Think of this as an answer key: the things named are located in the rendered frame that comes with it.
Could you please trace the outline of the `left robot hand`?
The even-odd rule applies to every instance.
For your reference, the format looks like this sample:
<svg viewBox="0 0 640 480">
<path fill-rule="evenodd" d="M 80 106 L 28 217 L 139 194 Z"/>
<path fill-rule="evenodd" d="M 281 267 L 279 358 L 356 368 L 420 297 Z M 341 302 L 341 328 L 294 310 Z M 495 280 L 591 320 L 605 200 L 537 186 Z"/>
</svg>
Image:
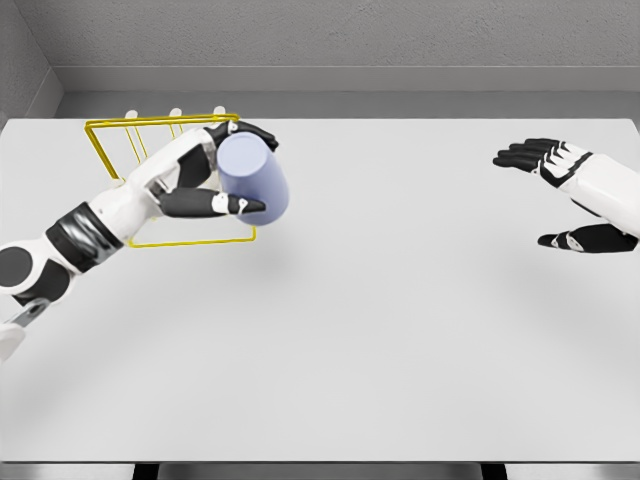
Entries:
<svg viewBox="0 0 640 480">
<path fill-rule="evenodd" d="M 125 183 L 91 201 L 92 210 L 114 225 L 140 228 L 156 214 L 177 218 L 207 218 L 263 212 L 258 200 L 202 189 L 217 170 L 219 147 L 229 137 L 253 134 L 271 152 L 275 136 L 243 121 L 190 130 L 172 140 L 136 167 Z"/>
</svg>

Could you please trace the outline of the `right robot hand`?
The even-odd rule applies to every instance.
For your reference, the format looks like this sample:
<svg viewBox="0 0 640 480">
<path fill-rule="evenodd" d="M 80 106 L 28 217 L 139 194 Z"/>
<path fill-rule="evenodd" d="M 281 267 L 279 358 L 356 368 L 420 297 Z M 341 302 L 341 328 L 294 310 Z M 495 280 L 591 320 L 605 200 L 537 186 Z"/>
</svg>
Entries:
<svg viewBox="0 0 640 480">
<path fill-rule="evenodd" d="M 550 233 L 542 247 L 587 254 L 624 253 L 640 245 L 640 173 L 562 140 L 529 138 L 500 150 L 492 163 L 535 175 L 602 224 Z"/>
</svg>

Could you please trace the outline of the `lavender blue cup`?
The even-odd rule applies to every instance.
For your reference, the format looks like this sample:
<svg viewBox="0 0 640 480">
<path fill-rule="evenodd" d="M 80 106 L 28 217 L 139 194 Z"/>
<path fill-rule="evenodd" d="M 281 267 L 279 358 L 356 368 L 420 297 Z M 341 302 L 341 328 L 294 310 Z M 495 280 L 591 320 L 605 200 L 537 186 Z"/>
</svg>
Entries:
<svg viewBox="0 0 640 480">
<path fill-rule="evenodd" d="M 264 226 L 278 220 L 289 203 L 284 173 L 267 144 L 252 133 L 237 133 L 217 150 L 217 166 L 223 190 L 266 205 L 263 212 L 243 213 L 246 224 Z"/>
</svg>

